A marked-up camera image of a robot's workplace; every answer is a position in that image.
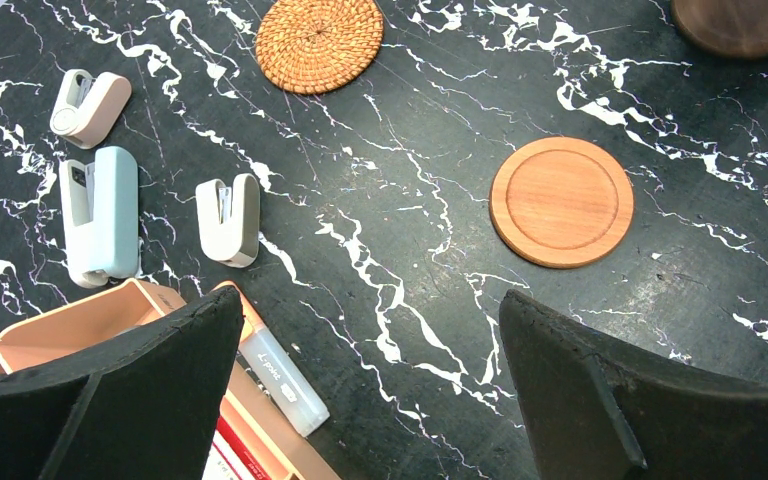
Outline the dark walnut wooden coaster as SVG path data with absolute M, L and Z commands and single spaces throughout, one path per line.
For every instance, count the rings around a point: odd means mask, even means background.
M 672 0 L 682 35 L 701 49 L 738 59 L 768 57 L 768 0 Z

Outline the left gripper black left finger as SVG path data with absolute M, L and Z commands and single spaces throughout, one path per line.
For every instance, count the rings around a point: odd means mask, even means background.
M 0 379 L 0 479 L 199 479 L 244 325 L 224 287 Z

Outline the woven rattan coaster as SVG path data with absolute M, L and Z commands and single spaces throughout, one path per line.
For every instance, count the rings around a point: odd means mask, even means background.
M 383 33 L 383 15 L 373 1 L 279 0 L 260 23 L 256 60 L 277 87 L 322 94 L 362 74 Z

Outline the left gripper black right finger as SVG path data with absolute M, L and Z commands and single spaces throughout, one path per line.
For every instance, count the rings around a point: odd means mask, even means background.
M 500 334 L 543 479 L 768 479 L 768 384 L 651 353 L 511 290 Z

